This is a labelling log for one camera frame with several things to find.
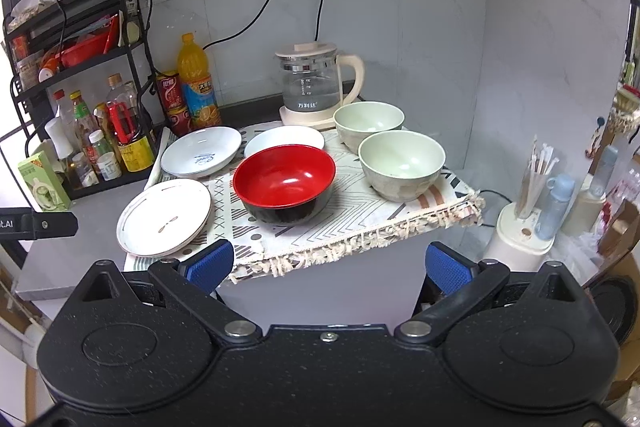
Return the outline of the white plate stack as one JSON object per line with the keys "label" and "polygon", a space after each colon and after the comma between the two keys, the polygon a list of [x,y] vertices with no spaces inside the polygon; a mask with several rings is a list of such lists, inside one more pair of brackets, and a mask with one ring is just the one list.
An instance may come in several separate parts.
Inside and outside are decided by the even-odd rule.
{"label": "white plate stack", "polygon": [[202,231],[212,209],[212,195],[203,183],[189,179],[160,182],[122,210],[116,239],[134,257],[175,254]]}

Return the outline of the white deep plate blue print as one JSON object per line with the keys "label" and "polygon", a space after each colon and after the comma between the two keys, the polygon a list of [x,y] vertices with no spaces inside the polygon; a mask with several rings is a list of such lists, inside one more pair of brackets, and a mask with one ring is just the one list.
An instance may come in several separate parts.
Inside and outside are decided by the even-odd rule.
{"label": "white deep plate blue print", "polygon": [[182,179],[201,179],[226,167],[242,143],[241,133],[229,127],[193,131],[169,145],[160,167]]}

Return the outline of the red and black bowl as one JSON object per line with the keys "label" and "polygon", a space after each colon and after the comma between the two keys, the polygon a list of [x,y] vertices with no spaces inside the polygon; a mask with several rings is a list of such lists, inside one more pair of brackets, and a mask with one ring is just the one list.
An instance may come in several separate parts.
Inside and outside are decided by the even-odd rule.
{"label": "red and black bowl", "polygon": [[268,225],[299,225],[326,207],[336,176],[333,158],[308,145],[279,145],[245,158],[232,187],[245,209]]}

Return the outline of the pale green bowl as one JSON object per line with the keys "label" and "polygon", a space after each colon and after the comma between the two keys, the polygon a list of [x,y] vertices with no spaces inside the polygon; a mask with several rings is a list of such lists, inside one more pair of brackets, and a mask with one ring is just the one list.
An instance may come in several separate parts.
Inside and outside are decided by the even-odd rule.
{"label": "pale green bowl", "polygon": [[425,194],[446,162],[436,140],[409,130],[370,135],[360,143],[358,156],[373,190],[391,202],[410,202]]}
{"label": "pale green bowl", "polygon": [[405,122],[405,114],[392,104],[369,101],[337,109],[333,120],[341,141],[352,153],[358,154],[359,145],[370,135],[400,129]]}

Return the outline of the small white plate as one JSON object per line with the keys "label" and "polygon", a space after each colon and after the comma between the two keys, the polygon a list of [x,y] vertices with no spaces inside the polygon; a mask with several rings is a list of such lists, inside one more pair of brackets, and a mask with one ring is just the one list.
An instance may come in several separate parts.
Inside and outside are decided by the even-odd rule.
{"label": "small white plate", "polygon": [[280,126],[258,132],[244,148],[244,157],[250,157],[267,148],[280,145],[307,145],[324,149],[323,135],[316,129],[305,126]]}

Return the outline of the black metal kitchen rack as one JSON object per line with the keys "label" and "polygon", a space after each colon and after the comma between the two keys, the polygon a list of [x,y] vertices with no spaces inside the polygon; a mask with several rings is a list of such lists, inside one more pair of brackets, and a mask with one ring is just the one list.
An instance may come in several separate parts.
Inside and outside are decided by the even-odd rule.
{"label": "black metal kitchen rack", "polygon": [[[167,124],[168,119],[165,116],[153,119],[144,106],[148,98],[160,96],[156,84],[156,76],[160,72],[155,68],[149,46],[150,21],[151,15],[141,11],[131,15],[126,0],[54,0],[47,9],[13,30],[8,29],[8,20],[2,20],[6,44],[24,37],[29,52],[51,51],[53,57],[60,61],[58,72],[30,88],[22,86],[17,62],[10,62],[13,77],[8,93],[26,140],[46,136],[44,125],[53,117],[52,106],[44,99],[48,89],[85,70],[124,56],[137,91],[137,108],[142,117],[143,131],[152,150],[157,150],[160,140],[155,131]],[[70,49],[82,35],[91,31],[113,35],[114,38],[104,42],[102,53],[73,62]]]}

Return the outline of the green cardboard box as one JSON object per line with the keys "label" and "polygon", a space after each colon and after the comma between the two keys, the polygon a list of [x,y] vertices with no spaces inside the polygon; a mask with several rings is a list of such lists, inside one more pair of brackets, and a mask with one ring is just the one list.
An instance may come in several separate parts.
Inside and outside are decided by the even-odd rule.
{"label": "green cardboard box", "polygon": [[43,150],[21,161],[17,169],[41,211],[70,209],[70,198]]}

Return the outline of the white chopstick holder appliance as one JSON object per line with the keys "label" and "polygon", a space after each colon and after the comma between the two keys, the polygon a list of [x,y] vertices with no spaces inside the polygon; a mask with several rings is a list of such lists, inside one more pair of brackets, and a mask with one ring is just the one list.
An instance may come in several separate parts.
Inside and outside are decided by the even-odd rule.
{"label": "white chopstick holder appliance", "polygon": [[483,253],[484,261],[499,261],[512,272],[536,272],[539,269],[553,241],[538,239],[535,235],[540,216],[537,202],[547,187],[555,163],[553,148],[547,143],[538,145],[537,138],[534,138],[518,198],[500,210],[494,233]]}

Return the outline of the clear glass spice jar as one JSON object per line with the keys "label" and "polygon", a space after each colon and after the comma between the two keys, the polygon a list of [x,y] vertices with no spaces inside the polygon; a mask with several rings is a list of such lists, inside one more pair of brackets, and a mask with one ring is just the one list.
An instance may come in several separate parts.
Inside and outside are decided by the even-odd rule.
{"label": "clear glass spice jar", "polygon": [[72,167],[82,187],[90,187],[99,183],[99,178],[84,153],[78,152],[72,157]]}

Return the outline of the patterned fringed table cloth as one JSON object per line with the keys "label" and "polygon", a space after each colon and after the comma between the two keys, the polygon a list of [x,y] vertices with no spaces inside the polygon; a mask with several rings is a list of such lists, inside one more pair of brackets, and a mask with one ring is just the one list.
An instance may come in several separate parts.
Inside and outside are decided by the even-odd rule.
{"label": "patterned fringed table cloth", "polygon": [[217,239],[228,239],[234,250],[230,280],[239,283],[267,275],[283,277],[429,231],[482,221],[483,197],[450,169],[442,170],[419,198],[389,202],[373,190],[358,156],[344,147],[335,130],[324,132],[323,138],[336,164],[336,178],[328,205],[316,217],[282,227],[251,216],[232,188],[232,174],[244,159],[244,150],[239,150],[227,167],[204,179],[212,194],[212,215],[174,257],[183,261]]}

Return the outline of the lower red soda can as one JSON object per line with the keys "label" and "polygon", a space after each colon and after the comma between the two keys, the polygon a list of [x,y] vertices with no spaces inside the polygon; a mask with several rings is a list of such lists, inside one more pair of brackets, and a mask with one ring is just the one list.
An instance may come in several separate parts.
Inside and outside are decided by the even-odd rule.
{"label": "lower red soda can", "polygon": [[185,105],[171,109],[167,116],[169,128],[178,138],[193,131],[191,114]]}

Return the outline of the red soda can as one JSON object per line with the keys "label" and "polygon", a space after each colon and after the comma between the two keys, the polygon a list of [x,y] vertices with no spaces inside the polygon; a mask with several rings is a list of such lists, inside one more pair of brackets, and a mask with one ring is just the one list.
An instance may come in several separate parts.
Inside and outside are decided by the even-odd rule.
{"label": "red soda can", "polygon": [[166,112],[183,106],[184,100],[178,72],[170,70],[157,74],[156,85],[160,95],[160,103]]}
{"label": "red soda can", "polygon": [[178,138],[193,131],[191,114],[185,105],[171,109],[167,116],[169,128]]}

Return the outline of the red container on shelf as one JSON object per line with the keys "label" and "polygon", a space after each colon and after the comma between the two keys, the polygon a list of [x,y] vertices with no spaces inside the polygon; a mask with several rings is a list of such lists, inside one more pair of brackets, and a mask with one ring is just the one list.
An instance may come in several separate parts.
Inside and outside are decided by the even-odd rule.
{"label": "red container on shelf", "polygon": [[98,55],[107,54],[116,46],[119,39],[119,16],[103,17],[100,26],[71,38],[63,44],[58,59],[63,68],[75,67]]}

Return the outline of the cream kettle base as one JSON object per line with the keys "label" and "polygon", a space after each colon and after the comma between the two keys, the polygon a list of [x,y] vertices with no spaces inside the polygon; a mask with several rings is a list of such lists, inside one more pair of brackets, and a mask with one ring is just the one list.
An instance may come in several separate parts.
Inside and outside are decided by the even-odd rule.
{"label": "cream kettle base", "polygon": [[304,126],[319,131],[335,128],[334,113],[337,109],[347,105],[348,103],[361,102],[360,96],[356,98],[344,98],[338,104],[327,109],[318,110],[318,112],[300,113],[281,106],[279,109],[280,119],[285,126]]}

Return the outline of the orange juice bottle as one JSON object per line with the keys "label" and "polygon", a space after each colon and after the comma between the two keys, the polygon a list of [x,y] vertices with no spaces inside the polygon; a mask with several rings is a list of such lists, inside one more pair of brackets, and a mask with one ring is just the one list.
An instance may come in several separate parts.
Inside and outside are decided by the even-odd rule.
{"label": "orange juice bottle", "polygon": [[182,47],[177,57],[177,70],[184,99],[196,129],[220,126],[222,123],[215,98],[208,57],[192,32],[181,37]]}

